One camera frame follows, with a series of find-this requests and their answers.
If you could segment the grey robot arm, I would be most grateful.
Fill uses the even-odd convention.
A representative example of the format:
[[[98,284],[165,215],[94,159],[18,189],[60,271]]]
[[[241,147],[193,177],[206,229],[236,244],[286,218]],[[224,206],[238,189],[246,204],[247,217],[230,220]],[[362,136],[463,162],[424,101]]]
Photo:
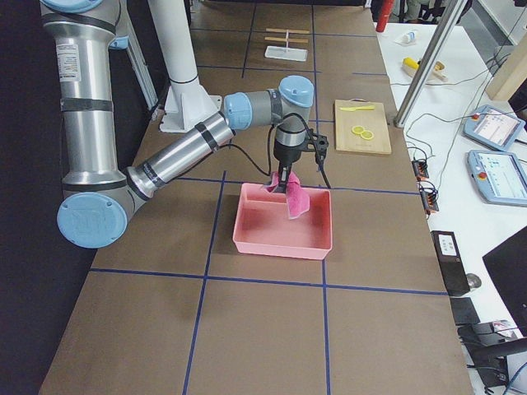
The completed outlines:
[[[292,165],[309,143],[307,121],[315,99],[306,77],[284,77],[274,89],[209,95],[199,80],[181,1],[148,4],[166,65],[169,130],[179,138],[141,164],[124,167],[124,108],[115,107],[110,50],[128,52],[138,85],[152,108],[156,89],[125,1],[43,1],[44,29],[54,38],[60,110],[68,149],[57,225],[69,242],[99,249],[118,240],[138,210],[172,180],[227,147],[247,129],[276,131],[276,190],[289,190]]]

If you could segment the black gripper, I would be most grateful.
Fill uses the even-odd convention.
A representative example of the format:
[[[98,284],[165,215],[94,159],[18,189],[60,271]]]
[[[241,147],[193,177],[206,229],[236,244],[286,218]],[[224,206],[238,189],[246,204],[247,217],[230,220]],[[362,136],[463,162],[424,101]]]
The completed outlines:
[[[282,143],[275,143],[273,155],[278,160],[278,169],[273,173],[276,185],[273,187],[274,193],[286,193],[292,165],[301,158],[302,145],[285,146]]]

